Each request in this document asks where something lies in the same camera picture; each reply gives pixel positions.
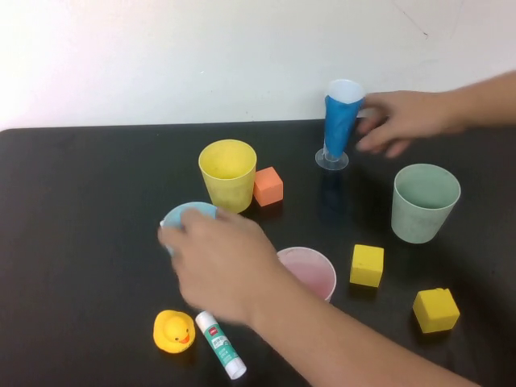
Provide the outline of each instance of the yellow cup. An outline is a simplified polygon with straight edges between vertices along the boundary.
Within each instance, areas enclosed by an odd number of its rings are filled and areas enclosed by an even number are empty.
[[[204,148],[199,168],[211,202],[231,212],[249,207],[256,174],[256,153],[237,139],[221,139]]]

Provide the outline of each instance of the light blue cup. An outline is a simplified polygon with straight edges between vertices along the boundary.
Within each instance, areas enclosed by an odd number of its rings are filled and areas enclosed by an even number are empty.
[[[364,88],[354,81],[337,79],[330,83],[325,98],[324,146],[315,154],[320,167],[335,171],[349,163],[344,150],[364,98]]]
[[[217,207],[212,204],[204,203],[204,202],[188,202],[185,204],[181,204],[177,206],[173,210],[171,210],[164,219],[160,222],[161,227],[175,227],[180,228],[181,225],[181,214],[183,211],[188,210],[189,208],[195,208],[201,214],[206,216],[210,216],[212,218],[216,218],[217,216]],[[169,250],[170,255],[174,254],[174,250],[167,246],[167,250]]]
[[[446,169],[412,164],[394,179],[394,234],[408,243],[432,240],[460,198],[460,183]]]

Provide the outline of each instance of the orange block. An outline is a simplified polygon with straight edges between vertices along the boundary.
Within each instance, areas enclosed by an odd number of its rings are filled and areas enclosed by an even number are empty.
[[[254,195],[260,206],[268,206],[283,200],[283,181],[273,167],[256,173]]]

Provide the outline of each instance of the green cup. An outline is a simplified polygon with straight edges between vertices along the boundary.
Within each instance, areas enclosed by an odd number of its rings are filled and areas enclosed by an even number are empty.
[[[394,179],[391,227],[406,242],[428,242],[459,197],[459,181],[446,169],[432,164],[409,165]]]

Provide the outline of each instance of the rubber duck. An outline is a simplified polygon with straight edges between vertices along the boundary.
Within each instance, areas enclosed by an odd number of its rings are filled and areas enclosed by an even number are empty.
[[[194,321],[186,313],[163,310],[156,316],[152,337],[159,349],[181,353],[194,343]]]

